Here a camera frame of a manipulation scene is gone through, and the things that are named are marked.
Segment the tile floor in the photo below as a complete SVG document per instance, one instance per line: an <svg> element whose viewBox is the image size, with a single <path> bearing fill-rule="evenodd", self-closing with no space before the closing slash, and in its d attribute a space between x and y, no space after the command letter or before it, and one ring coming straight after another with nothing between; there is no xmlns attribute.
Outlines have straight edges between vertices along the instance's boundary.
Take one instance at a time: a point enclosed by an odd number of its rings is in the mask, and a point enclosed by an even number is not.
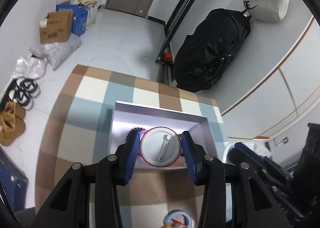
<svg viewBox="0 0 320 228"><path fill-rule="evenodd" d="M8 147L11 161L29 179L26 208L33 207L35 174L42 134L60 90L76 64L98 67L156 81L154 61L165 39L163 25L137 16L100 9L96 24L81 36L82 44L53 72L37 80L41 94L27 112L26 131Z"/></svg>

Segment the white lid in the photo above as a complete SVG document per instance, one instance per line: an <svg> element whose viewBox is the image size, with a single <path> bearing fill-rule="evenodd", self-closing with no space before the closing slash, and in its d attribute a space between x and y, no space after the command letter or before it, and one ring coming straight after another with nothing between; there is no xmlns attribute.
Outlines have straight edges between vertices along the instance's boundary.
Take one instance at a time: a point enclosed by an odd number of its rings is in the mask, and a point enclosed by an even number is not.
<svg viewBox="0 0 320 228"><path fill-rule="evenodd" d="M170 138L163 159L159 160L163 154L164 142L167 137ZM143 159L148 164L154 167L167 167L179 158L181 141L173 130L165 127L156 127L148 130L143 135L140 142L140 151Z"/></svg>

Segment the black backpack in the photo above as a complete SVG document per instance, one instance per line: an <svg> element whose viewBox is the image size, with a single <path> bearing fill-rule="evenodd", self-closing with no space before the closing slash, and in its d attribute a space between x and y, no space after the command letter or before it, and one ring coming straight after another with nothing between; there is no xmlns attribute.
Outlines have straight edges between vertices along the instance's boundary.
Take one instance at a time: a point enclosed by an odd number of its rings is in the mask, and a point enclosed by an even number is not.
<svg viewBox="0 0 320 228"><path fill-rule="evenodd" d="M173 64L177 87L191 92L209 89L235 58L250 33L250 16L218 8L210 11L193 35L187 35Z"/></svg>

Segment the white cabinet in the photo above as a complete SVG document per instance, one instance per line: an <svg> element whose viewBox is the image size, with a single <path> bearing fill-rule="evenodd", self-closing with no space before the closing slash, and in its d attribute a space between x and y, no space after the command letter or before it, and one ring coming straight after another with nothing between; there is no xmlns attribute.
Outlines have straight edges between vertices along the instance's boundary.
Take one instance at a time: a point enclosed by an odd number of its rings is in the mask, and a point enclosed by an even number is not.
<svg viewBox="0 0 320 228"><path fill-rule="evenodd" d="M300 115L320 96L320 27L316 20L281 70Z"/></svg>
<svg viewBox="0 0 320 228"><path fill-rule="evenodd" d="M276 71L260 88L223 116L228 137L253 139L269 136L279 123L296 118L295 107L285 82Z"/></svg>

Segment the blue gripper pad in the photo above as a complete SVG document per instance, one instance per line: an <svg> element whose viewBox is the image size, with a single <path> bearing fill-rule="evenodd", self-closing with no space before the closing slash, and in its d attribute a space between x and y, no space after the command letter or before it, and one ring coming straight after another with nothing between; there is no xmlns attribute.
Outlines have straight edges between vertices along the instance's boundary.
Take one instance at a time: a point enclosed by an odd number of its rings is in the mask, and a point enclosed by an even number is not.
<svg viewBox="0 0 320 228"><path fill-rule="evenodd" d="M134 165L136 164L136 159L138 156L138 149L140 145L140 134L138 131L133 132L126 144L125 155L126 163L125 163L125 174L124 181L128 184L129 180L132 178Z"/></svg>
<svg viewBox="0 0 320 228"><path fill-rule="evenodd" d="M254 159L256 162L261 164L262 166L265 167L264 159L262 159L258 154L256 154L254 151L252 151L250 148L248 148L246 145L244 145L241 142L235 143L235 148L240 148L242 151L247 153L252 159Z"/></svg>
<svg viewBox="0 0 320 228"><path fill-rule="evenodd" d="M184 131L181 135L181 145L184 154L184 159L186 161L189 178L194 184L198 182L198 166L199 166L199 154L197 152L196 146L191 138L189 131Z"/></svg>

